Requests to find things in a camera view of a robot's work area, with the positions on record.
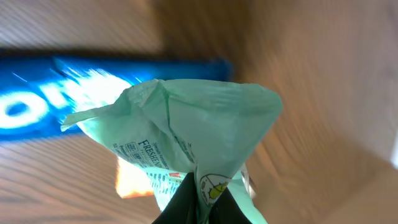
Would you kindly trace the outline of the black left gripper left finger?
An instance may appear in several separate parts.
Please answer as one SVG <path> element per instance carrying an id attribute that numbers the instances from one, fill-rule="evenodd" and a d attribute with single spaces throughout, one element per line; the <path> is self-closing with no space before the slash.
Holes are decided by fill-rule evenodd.
<path id="1" fill-rule="evenodd" d="M 164 211 L 152 224 L 197 224 L 197 190 L 193 173 L 188 173 Z"/>

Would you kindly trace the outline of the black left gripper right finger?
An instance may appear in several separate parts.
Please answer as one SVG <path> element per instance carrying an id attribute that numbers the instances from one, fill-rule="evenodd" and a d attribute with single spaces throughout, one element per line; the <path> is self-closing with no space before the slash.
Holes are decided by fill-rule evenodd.
<path id="1" fill-rule="evenodd" d="M 213 205 L 209 224 L 251 224 L 239 208 L 228 188 L 219 196 Z"/>

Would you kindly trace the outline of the small orange snack packet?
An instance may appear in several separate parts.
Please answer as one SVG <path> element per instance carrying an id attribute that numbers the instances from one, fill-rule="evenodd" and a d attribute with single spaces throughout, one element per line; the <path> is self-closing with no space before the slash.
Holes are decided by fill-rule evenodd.
<path id="1" fill-rule="evenodd" d="M 121 198 L 153 196 L 147 174 L 135 165 L 118 158 L 116 192 Z"/>

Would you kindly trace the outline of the pale green wet wipes pack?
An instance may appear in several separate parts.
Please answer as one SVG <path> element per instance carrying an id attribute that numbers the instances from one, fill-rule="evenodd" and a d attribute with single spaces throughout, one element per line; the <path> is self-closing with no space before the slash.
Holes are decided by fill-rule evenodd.
<path id="1" fill-rule="evenodd" d="M 279 95 L 258 84 L 151 80 L 124 90 L 111 105 L 68 115 L 61 129 L 78 126 L 144 171 L 161 211 L 192 174 L 199 223 L 208 223 L 226 192 L 247 221 L 264 223 L 242 172 L 281 111 Z"/>

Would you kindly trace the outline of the blue Oreo cookie pack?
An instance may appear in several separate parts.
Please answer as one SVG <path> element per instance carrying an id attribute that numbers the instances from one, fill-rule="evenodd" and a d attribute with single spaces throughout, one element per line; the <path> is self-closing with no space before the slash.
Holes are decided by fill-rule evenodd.
<path id="1" fill-rule="evenodd" d="M 228 81 L 226 60 L 81 57 L 1 59 L 1 141 L 53 138 L 66 116 L 114 103 L 124 89 L 161 79 Z"/>

